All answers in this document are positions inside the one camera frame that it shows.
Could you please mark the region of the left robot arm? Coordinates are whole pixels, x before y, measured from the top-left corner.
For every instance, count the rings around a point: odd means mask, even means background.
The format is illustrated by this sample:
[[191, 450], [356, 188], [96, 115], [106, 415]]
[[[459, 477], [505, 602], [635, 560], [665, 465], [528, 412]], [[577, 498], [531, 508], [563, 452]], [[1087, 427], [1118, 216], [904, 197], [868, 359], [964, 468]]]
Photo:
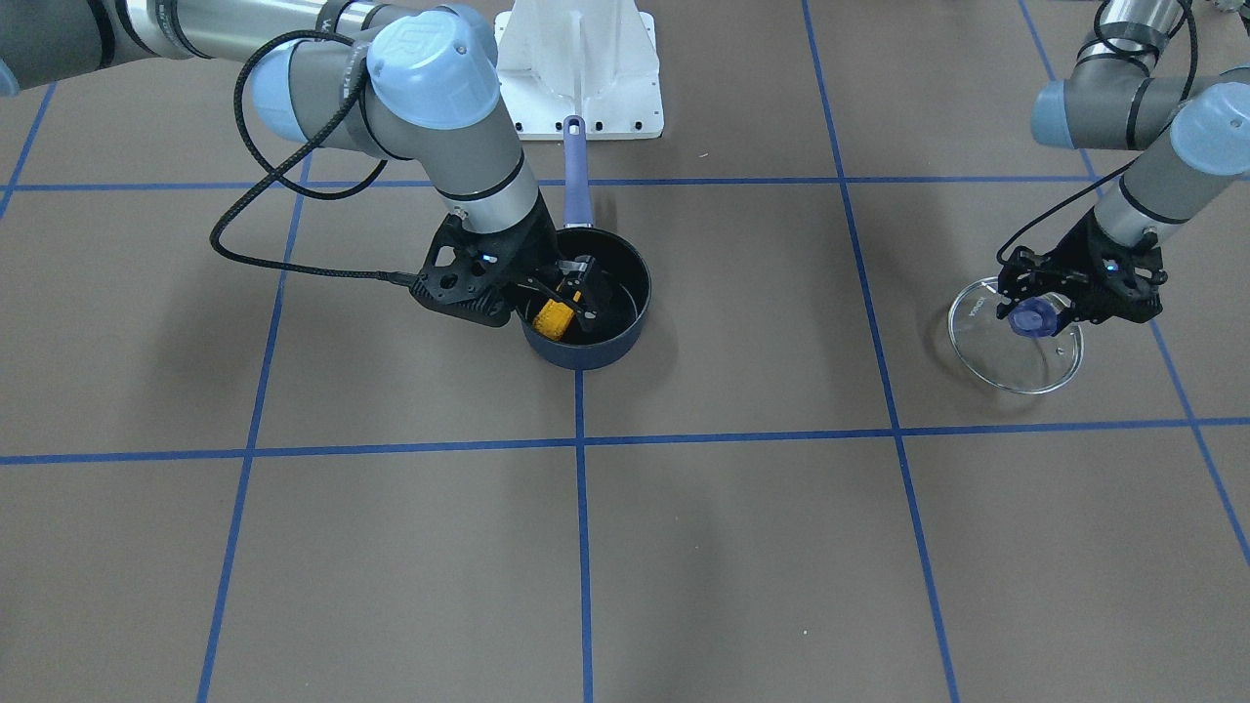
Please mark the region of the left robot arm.
[[1100, 196], [1050, 251], [1010, 236], [996, 315], [1025, 338], [1162, 309], [1162, 244], [1248, 174], [1248, 66], [1200, 78], [1188, 1], [1102, 1], [1068, 79], [1035, 100], [1034, 139], [1125, 150]]

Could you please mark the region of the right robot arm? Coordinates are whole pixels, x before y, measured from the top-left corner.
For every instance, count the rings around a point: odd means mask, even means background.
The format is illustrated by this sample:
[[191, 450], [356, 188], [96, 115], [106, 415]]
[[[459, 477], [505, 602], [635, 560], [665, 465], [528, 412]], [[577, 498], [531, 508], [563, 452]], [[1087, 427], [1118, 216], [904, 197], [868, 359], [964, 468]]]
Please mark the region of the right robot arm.
[[501, 326], [530, 295], [534, 328], [555, 339], [605, 319], [598, 259], [558, 246], [500, 86], [492, 30], [472, 8], [414, 13], [366, 1], [5, 1], [2, 94], [146, 58], [235, 60], [238, 134], [264, 170], [219, 219], [212, 249], [232, 261], [299, 266], [231, 251], [225, 228], [264, 188], [338, 200], [291, 170], [316, 148], [419, 163], [448, 214], [419, 271], [302, 266], [302, 273], [406, 288], [428, 309]]

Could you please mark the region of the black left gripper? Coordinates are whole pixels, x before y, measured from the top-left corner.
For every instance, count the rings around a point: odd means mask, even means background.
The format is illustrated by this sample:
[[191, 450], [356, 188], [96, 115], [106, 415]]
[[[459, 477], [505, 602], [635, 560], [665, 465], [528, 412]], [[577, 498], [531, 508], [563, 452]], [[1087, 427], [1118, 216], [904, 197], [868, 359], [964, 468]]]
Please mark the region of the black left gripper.
[[1048, 255], [1028, 246], [1012, 250], [998, 275], [1002, 300], [995, 315], [1009, 319], [1022, 301], [1050, 295], [1058, 304], [1052, 338], [1075, 323], [1100, 324], [1112, 316], [1148, 323], [1162, 313], [1160, 288], [1166, 281], [1152, 228], [1138, 244], [1125, 246], [1108, 236], [1089, 211]]

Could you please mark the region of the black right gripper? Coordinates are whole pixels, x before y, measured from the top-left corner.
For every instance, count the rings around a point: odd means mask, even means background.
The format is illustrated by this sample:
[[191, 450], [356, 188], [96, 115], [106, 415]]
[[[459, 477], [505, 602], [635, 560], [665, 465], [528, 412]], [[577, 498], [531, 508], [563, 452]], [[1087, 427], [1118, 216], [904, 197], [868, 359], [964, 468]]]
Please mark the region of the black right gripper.
[[598, 325], [598, 258], [559, 258], [558, 226], [542, 196], [494, 234], [468, 231], [462, 218], [449, 214], [409, 291], [420, 306], [485, 326], [506, 325], [519, 303], [522, 321], [532, 325], [548, 301], [566, 306], [578, 325]]

